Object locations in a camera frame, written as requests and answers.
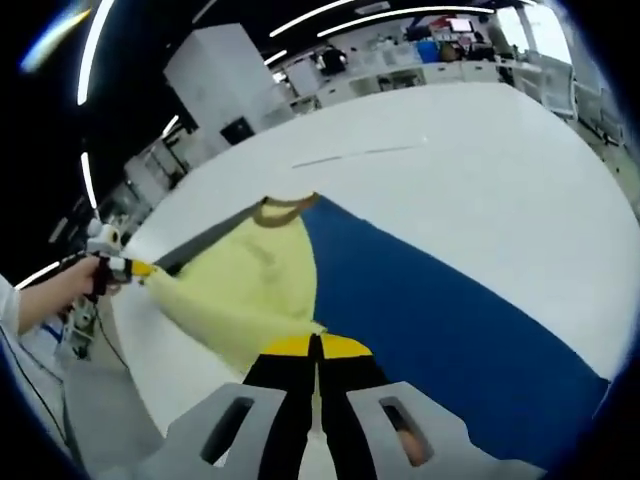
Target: human arm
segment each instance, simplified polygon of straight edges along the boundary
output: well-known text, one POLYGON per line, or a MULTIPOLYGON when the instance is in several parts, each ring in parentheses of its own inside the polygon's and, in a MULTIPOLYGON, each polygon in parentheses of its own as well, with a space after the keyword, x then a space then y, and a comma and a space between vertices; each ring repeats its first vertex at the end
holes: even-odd
POLYGON ((4 299, 4 307, 0 310, 0 322, 18 334, 29 331, 80 295, 91 293, 93 274, 99 262, 96 257, 84 258, 55 277, 21 291, 10 286, 9 291, 2 285, 0 296, 4 299))

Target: blue container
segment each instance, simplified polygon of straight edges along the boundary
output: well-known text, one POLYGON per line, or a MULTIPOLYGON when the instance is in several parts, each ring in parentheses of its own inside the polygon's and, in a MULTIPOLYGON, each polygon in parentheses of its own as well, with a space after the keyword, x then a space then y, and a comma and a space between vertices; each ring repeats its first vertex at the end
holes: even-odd
POLYGON ((440 61, 438 45, 431 40, 421 40, 416 43, 416 49, 422 63, 436 63, 440 61))

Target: gray floor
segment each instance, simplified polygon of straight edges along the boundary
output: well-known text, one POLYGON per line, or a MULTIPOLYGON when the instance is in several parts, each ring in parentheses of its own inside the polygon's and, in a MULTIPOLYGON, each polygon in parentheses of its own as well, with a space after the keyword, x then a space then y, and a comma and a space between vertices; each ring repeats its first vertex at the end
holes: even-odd
MULTIPOLYGON (((103 298, 99 303, 100 317, 102 318, 102 325, 104 331, 109 338, 109 341, 116 349, 118 354, 126 361, 124 354, 122 353, 122 347, 120 346, 120 339, 116 331, 116 325, 113 320, 113 309, 111 308, 111 299, 109 297, 103 298)), ((89 357, 91 362, 96 365, 109 367, 116 370, 124 370, 124 365, 118 360, 118 357, 114 354, 113 350, 104 338, 104 335, 97 330, 95 339, 89 348, 89 357)))

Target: white sleeve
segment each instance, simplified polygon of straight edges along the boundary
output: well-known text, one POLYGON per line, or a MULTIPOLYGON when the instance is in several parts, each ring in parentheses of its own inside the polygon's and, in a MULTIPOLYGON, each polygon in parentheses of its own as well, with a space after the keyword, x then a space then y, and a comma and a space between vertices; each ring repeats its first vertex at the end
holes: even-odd
POLYGON ((0 325, 11 333, 18 332, 20 292, 0 275, 0 325))

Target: window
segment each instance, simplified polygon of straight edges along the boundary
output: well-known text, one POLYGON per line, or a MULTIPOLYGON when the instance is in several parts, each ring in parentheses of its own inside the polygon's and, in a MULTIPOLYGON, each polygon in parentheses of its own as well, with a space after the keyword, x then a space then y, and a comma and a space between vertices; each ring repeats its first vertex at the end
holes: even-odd
POLYGON ((571 55, 560 21, 553 10, 544 5, 524 7, 531 23, 533 38, 536 39, 538 52, 542 55, 571 64, 571 55))
POLYGON ((527 42, 527 37, 524 34, 524 28, 522 28, 520 17, 518 17, 518 13, 515 8, 509 7, 499 9, 498 22, 500 23, 500 28, 502 28, 509 45, 515 45, 518 47, 518 51, 520 53, 523 53, 525 50, 529 50, 529 42, 527 42))

